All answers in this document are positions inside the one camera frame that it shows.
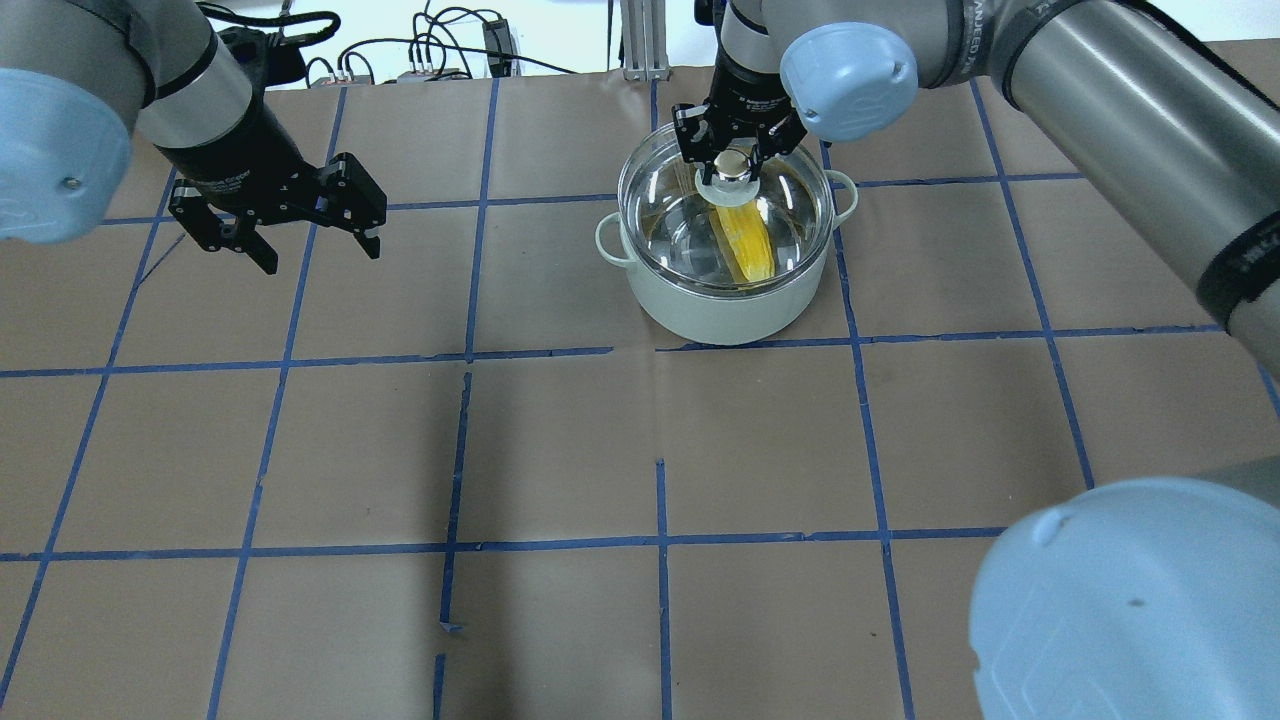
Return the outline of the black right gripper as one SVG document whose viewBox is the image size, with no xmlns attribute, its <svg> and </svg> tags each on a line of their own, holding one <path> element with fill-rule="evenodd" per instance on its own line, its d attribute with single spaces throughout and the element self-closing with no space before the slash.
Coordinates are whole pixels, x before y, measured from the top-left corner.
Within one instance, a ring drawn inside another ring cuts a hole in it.
<svg viewBox="0 0 1280 720">
<path fill-rule="evenodd" d="M 739 141 L 748 143 L 750 181 L 759 181 L 773 158 L 788 156 L 806 136 L 781 76 L 740 65 L 717 65 L 708 96 L 698 105 L 675 104 L 672 124 L 700 186 L 712 183 L 716 159 Z"/>
</svg>

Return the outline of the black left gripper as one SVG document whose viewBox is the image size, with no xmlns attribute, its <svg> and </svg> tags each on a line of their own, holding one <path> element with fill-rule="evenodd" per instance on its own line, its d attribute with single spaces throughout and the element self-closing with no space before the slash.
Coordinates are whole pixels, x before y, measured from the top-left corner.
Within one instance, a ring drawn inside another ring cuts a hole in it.
<svg viewBox="0 0 1280 720">
<path fill-rule="evenodd" d="M 178 178 L 169 213 L 204 250 L 230 250 L 275 275 L 279 256 L 261 225 L 307 222 L 349 232 L 371 260 L 381 256 L 388 199 L 351 152 L 328 164 L 306 161 L 262 100 L 224 137 L 195 149 L 169 149 Z"/>
</svg>

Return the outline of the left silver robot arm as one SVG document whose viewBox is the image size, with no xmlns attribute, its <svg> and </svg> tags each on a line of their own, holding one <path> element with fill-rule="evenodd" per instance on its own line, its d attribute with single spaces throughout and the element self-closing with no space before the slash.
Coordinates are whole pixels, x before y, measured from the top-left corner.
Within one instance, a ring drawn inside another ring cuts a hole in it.
<svg viewBox="0 0 1280 720">
<path fill-rule="evenodd" d="M 385 192 L 352 154 L 306 161 L 266 105 L 306 77 L 303 46 L 332 12 L 253 18 L 197 1 L 5 1 L 1 231 L 60 243 L 99 227 L 140 132 L 177 173 L 166 201 L 209 252 L 278 269 L 259 228 L 307 222 L 380 255 Z"/>
</svg>

